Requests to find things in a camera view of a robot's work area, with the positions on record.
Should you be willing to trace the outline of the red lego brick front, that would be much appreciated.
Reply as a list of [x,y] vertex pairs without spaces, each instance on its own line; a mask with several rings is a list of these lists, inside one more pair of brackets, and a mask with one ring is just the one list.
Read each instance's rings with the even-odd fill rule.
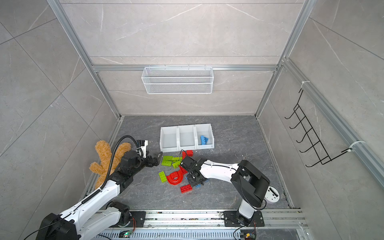
[[185,194],[193,190],[193,187],[191,185],[185,185],[180,187],[181,193]]

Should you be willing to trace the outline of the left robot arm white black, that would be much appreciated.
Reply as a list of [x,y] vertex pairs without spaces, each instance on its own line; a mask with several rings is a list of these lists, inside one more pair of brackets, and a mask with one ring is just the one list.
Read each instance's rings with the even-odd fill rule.
[[155,157],[147,155],[143,158],[134,151],[126,152],[104,187],[97,188],[61,214],[46,216],[36,238],[91,240],[111,226],[126,227],[133,223],[129,206],[114,202],[113,199],[133,182],[134,175],[143,168],[158,166],[162,155],[159,152]]

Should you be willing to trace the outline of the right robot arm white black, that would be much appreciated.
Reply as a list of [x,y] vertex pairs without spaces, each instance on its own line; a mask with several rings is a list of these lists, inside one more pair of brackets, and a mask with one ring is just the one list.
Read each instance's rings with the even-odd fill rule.
[[252,222],[254,213],[265,201],[270,180],[252,163],[242,160],[238,164],[216,163],[206,159],[193,160],[186,157],[181,167],[188,172],[187,179],[192,187],[204,184],[208,179],[217,179],[233,184],[242,197],[237,219],[243,226]]

